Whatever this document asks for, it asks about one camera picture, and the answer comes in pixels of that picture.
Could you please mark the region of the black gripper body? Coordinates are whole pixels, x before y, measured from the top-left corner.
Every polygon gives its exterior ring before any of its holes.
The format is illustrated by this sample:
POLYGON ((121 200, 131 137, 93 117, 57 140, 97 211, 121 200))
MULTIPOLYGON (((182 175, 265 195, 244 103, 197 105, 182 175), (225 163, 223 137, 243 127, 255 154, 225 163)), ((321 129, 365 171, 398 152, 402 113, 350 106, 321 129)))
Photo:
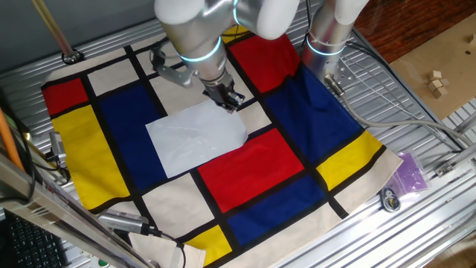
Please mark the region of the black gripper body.
POLYGON ((204 95, 207 95, 217 104, 238 105, 237 94, 234 91, 234 81, 226 80, 218 83, 202 81, 205 86, 204 95))

